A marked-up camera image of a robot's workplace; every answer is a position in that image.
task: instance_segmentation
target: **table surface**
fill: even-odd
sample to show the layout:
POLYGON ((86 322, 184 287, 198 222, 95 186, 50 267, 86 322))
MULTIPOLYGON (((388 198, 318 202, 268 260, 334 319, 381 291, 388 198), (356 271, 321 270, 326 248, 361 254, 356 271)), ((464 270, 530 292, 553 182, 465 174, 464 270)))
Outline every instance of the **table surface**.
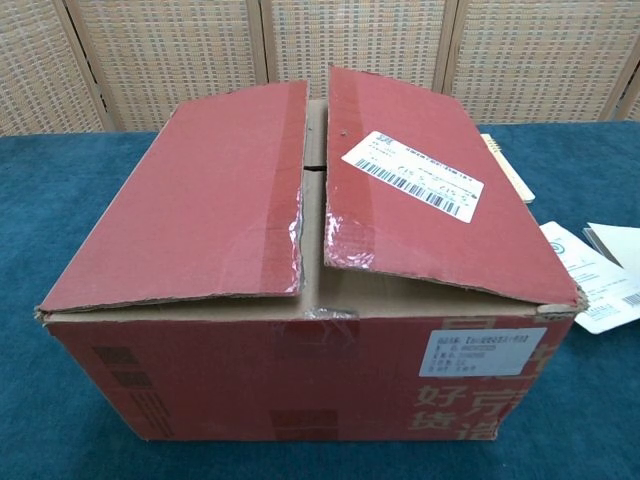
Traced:
MULTIPOLYGON (((640 123, 481 127, 539 223, 640 226, 640 123)), ((574 325, 495 442, 147 443, 33 307, 153 133, 0 138, 0 478, 640 478, 640 322, 574 325)))

